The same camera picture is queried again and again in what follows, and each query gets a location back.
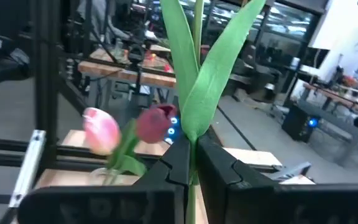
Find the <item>computer tower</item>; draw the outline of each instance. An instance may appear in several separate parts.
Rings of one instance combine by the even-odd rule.
[[[319,117],[308,114],[297,105],[292,105],[281,128],[295,141],[308,142]]]

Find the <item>pink tulip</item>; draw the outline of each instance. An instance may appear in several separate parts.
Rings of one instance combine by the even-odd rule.
[[[176,113],[177,109],[173,105],[158,105],[144,111],[136,121],[137,137],[146,143],[162,141]]]
[[[109,155],[121,140],[121,132],[116,120],[110,114],[97,108],[84,111],[85,141],[91,152]]]

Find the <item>red tulip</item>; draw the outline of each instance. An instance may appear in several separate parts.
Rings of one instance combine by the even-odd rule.
[[[177,109],[173,105],[158,105],[144,111],[136,121],[137,137],[146,143],[162,141],[176,113]]]

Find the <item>wooden table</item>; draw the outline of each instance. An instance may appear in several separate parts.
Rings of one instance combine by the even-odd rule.
[[[323,88],[318,88],[314,85],[309,85],[307,83],[303,84],[305,90],[302,94],[302,97],[298,101],[298,106],[306,111],[309,114],[320,116],[322,119],[325,119],[326,121],[330,122],[331,124],[341,128],[343,131],[349,133],[352,135],[352,140],[350,144],[347,145],[346,150],[336,159],[336,162],[344,166],[350,157],[350,155],[358,150],[358,128],[353,126],[352,124],[348,124],[345,121],[337,118],[332,113],[326,111],[328,108],[328,105],[331,101],[337,101],[340,102],[340,104],[348,107],[348,108],[354,108],[358,110],[358,103],[354,99],[347,99],[344,97],[341,97],[336,92],[332,90],[327,90]],[[320,108],[315,105],[312,105],[311,103],[307,102],[307,98],[309,96],[310,91],[317,91],[318,93],[324,95],[327,97],[326,102],[324,105]]]
[[[86,147],[84,131],[71,130],[63,140],[64,146]],[[165,142],[157,144],[146,144],[141,142],[135,149],[138,153],[162,155],[169,145]],[[281,165],[281,163],[270,152],[259,152],[243,149],[224,148],[231,155],[242,162],[259,164],[259,165]],[[291,184],[306,184],[306,180],[302,177],[293,179]],[[117,180],[118,185],[132,185],[139,177],[133,175],[120,175]],[[46,170],[39,181],[36,188],[47,186],[73,186],[73,185],[89,185],[89,173],[67,170]],[[203,194],[200,186],[196,187],[196,223],[208,224],[206,210],[204,206]]]
[[[95,50],[91,55],[91,58],[105,60],[108,62],[112,62],[110,56],[106,53],[104,49]],[[120,59],[122,63],[129,64],[129,61],[126,58]],[[149,68],[155,71],[163,71],[165,67],[170,69],[169,73],[173,74],[173,69],[163,58],[158,56],[150,56],[146,57],[142,63],[142,67]],[[114,87],[115,81],[125,82],[125,83],[135,83],[137,74],[136,72],[129,71],[123,68],[109,66],[109,65],[101,65],[93,62],[83,61],[78,65],[78,70],[84,73],[87,76],[93,78],[100,77],[108,77],[100,79],[100,85],[104,86],[106,89],[106,94],[111,94],[111,88]],[[140,78],[140,84],[146,86],[156,86],[159,88],[164,88],[168,91],[167,93],[167,101],[172,102],[174,97],[173,89],[176,85],[176,78],[166,77],[163,75],[157,75],[152,72],[142,72],[142,76]],[[96,104],[96,97],[98,94],[98,84],[97,82],[91,82],[91,89],[89,92],[89,105],[94,106]],[[107,101],[104,102],[105,105],[108,104],[108,99],[110,97],[106,97]]]

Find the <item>gray floor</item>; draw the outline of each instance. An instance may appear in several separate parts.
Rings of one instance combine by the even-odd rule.
[[[272,152],[286,166],[309,161],[309,176],[317,183],[358,183],[358,153],[351,163],[339,167],[332,162],[344,143],[315,131],[309,144],[293,141],[280,124],[261,110],[224,97],[220,107],[233,120],[248,140],[260,151]],[[250,149],[223,115],[217,111],[213,121],[215,130],[226,147]],[[70,129],[81,129],[82,118],[59,96],[58,137],[64,138]],[[0,83],[0,139],[27,141],[34,129],[33,79]],[[0,194],[10,194],[18,169],[0,167]],[[0,214],[5,209],[0,205]]]

